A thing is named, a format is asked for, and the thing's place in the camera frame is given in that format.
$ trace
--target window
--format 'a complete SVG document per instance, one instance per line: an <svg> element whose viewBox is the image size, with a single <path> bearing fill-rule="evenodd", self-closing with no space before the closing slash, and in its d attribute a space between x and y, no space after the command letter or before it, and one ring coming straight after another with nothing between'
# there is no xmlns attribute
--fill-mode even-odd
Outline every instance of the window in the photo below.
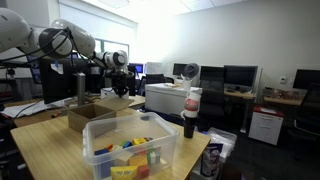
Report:
<svg viewBox="0 0 320 180"><path fill-rule="evenodd" d="M114 42L114 41L107 41L103 39L95 39L96 41L96 52L115 52L118 50L123 50L127 53L129 58L129 44Z"/></svg>

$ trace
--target white cabinet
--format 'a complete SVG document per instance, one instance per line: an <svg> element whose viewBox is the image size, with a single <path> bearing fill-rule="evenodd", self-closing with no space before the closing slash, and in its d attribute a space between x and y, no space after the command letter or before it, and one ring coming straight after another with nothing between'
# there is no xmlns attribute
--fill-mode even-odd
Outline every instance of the white cabinet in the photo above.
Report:
<svg viewBox="0 0 320 180"><path fill-rule="evenodd" d="M277 145L283 113L270 111L263 107L255 106L252 115L249 137L266 143Z"/></svg>
<svg viewBox="0 0 320 180"><path fill-rule="evenodd" d="M146 84L146 104L147 109L165 113L179 115L184 110L184 101L187 92L182 87L170 87L165 84ZM201 88L191 87L191 91L202 93Z"/></svg>

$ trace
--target cardboard box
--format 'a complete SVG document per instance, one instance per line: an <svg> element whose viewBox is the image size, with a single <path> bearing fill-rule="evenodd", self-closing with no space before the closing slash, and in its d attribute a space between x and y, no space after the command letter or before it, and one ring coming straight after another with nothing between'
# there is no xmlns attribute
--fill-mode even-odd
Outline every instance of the cardboard box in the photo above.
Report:
<svg viewBox="0 0 320 180"><path fill-rule="evenodd" d="M116 117L116 111L127 108L133 99L123 99L119 97L106 97L96 103L91 103L70 109L68 112L69 127L82 133L86 124L90 121L108 119ZM99 127L95 129L96 136L100 132L106 132L116 127L116 123L108 127Z"/></svg>

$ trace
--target toy block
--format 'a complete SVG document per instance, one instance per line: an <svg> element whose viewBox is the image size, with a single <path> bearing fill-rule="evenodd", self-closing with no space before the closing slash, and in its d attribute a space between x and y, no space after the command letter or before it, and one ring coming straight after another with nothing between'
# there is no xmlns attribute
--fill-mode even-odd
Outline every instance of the toy block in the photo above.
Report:
<svg viewBox="0 0 320 180"><path fill-rule="evenodd" d="M106 148L106 149L109 149L109 152L111 152L111 151L112 151L112 148L113 148L113 144L110 144L110 145L106 146L105 148Z"/></svg>
<svg viewBox="0 0 320 180"><path fill-rule="evenodd" d="M146 156L147 151L144 148L141 148L141 150L137 151L135 154L139 156Z"/></svg>
<svg viewBox="0 0 320 180"><path fill-rule="evenodd" d="M153 151L148 154L149 157L149 164L157 164L160 162L160 153Z"/></svg>
<svg viewBox="0 0 320 180"><path fill-rule="evenodd" d="M129 159L129 166L143 166L147 164L147 156L135 156Z"/></svg>
<svg viewBox="0 0 320 180"><path fill-rule="evenodd" d="M129 159L133 156L133 153L124 151L121 153L121 157L114 160L115 166L128 166Z"/></svg>
<svg viewBox="0 0 320 180"><path fill-rule="evenodd" d="M146 141L144 138L139 138L138 141L139 141L140 144L143 144L143 143L148 142L148 141Z"/></svg>
<svg viewBox="0 0 320 180"><path fill-rule="evenodd" d="M139 166L138 167L138 179L144 179L147 178L149 176L149 166L148 165L144 165L144 166Z"/></svg>
<svg viewBox="0 0 320 180"><path fill-rule="evenodd" d="M153 140L153 138L151 138L151 137L144 137L144 139L145 139L147 142Z"/></svg>
<svg viewBox="0 0 320 180"><path fill-rule="evenodd" d="M132 145L136 146L136 145L139 145L139 144L140 144L140 142L139 142L138 139L133 139L132 140Z"/></svg>
<svg viewBox="0 0 320 180"><path fill-rule="evenodd" d="M137 177L138 166L111 167L112 180L133 180Z"/></svg>
<svg viewBox="0 0 320 180"><path fill-rule="evenodd" d="M126 144L127 141L122 141L122 143L120 144L121 147L123 147Z"/></svg>
<svg viewBox="0 0 320 180"><path fill-rule="evenodd" d="M160 153L158 153L157 151L155 151L155 158L156 158L156 163L160 162Z"/></svg>
<svg viewBox="0 0 320 180"><path fill-rule="evenodd" d="M127 147L130 147L132 146L132 143L130 141L127 141L124 145L123 145L123 148L127 148Z"/></svg>
<svg viewBox="0 0 320 180"><path fill-rule="evenodd" d="M101 177L106 178L111 176L110 168L113 166L112 161L104 162L100 165Z"/></svg>
<svg viewBox="0 0 320 180"><path fill-rule="evenodd" d="M113 146L112 151L117 151L117 150L121 150L121 149L123 149L122 146L115 145L115 146Z"/></svg>
<svg viewBox="0 0 320 180"><path fill-rule="evenodd" d="M100 155L100 154L105 154L105 153L108 153L109 152L109 149L100 149L100 150L97 150L94 152L94 155L97 156L97 155Z"/></svg>
<svg viewBox="0 0 320 180"><path fill-rule="evenodd" d="M155 147L154 151L160 154L161 153L161 146Z"/></svg>

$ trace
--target yellow toy block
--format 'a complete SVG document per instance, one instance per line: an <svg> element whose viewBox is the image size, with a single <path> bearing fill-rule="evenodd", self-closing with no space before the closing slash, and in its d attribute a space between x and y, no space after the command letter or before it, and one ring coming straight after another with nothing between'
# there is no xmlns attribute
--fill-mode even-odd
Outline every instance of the yellow toy block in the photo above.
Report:
<svg viewBox="0 0 320 180"><path fill-rule="evenodd" d="M139 141L140 144L147 142L144 138L139 138L138 141Z"/></svg>
<svg viewBox="0 0 320 180"><path fill-rule="evenodd" d="M111 167L112 180L134 180L137 177L138 166Z"/></svg>
<svg viewBox="0 0 320 180"><path fill-rule="evenodd" d="M129 159L129 166L143 166L147 164L147 156L135 156Z"/></svg>
<svg viewBox="0 0 320 180"><path fill-rule="evenodd" d="M139 142L139 139L133 139L132 140L132 145L136 146L136 145L139 145L140 142Z"/></svg>

